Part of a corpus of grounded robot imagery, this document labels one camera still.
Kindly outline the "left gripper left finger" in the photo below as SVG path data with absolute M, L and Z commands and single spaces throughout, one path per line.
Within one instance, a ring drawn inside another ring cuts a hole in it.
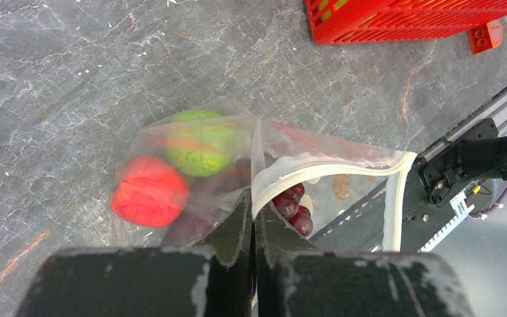
M 72 248 L 39 268 L 18 316 L 249 316 L 252 197 L 192 246 Z

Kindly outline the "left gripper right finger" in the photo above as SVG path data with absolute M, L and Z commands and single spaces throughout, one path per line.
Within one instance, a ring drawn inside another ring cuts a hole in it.
M 255 218 L 260 316 L 472 316 L 436 254 L 325 252 L 265 205 Z

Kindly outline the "dark red grape bunch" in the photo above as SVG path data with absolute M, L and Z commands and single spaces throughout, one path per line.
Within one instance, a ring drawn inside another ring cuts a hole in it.
M 277 213 L 287 220 L 296 231 L 302 236 L 310 236 L 314 229 L 314 223 L 310 209 L 300 204 L 304 195 L 304 185 L 299 183 L 275 196 L 271 202 Z

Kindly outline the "clear dotted zip bag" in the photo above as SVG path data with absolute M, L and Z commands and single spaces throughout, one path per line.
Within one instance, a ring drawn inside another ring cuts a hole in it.
M 170 131 L 179 125 L 172 122 L 178 112 L 138 131 L 118 168 L 112 194 L 132 160 L 156 157 L 186 179 L 189 196 L 183 211 L 219 209 L 213 231 L 230 216 L 242 191 L 250 191 L 251 215 L 256 218 L 265 205 L 273 205 L 275 196 L 302 183 L 305 195 L 300 204 L 310 209 L 314 223 L 312 234 L 307 236 L 311 238 L 384 181 L 386 206 L 380 222 L 383 250 L 400 251 L 403 194 L 415 153 L 355 143 L 263 119 L 227 97 L 217 97 L 192 109 L 214 111 L 222 116 L 220 122 L 237 129 L 230 166 L 208 177 L 188 176 L 172 166 L 166 142 Z M 111 241 L 116 246 L 160 246 L 167 230 L 168 226 L 134 225 L 112 211 Z

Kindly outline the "red apple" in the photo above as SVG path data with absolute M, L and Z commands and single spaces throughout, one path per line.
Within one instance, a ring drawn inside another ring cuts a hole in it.
M 123 171 L 110 202 L 119 218 L 142 227 L 167 227 L 186 206 L 189 186 L 172 166 L 156 157 L 138 157 Z

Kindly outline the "green apple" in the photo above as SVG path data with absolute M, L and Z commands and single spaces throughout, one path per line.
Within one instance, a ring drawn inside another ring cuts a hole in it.
M 172 119 L 167 153 L 172 166 L 188 176 L 208 177 L 230 166 L 237 129 L 211 110 L 192 109 Z

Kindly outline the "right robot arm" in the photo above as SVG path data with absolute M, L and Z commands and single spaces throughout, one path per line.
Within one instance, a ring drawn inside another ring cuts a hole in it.
M 473 180 L 507 180 L 507 136 L 488 138 L 486 132 L 473 136 L 457 142 L 419 170 L 429 203 L 443 206 Z

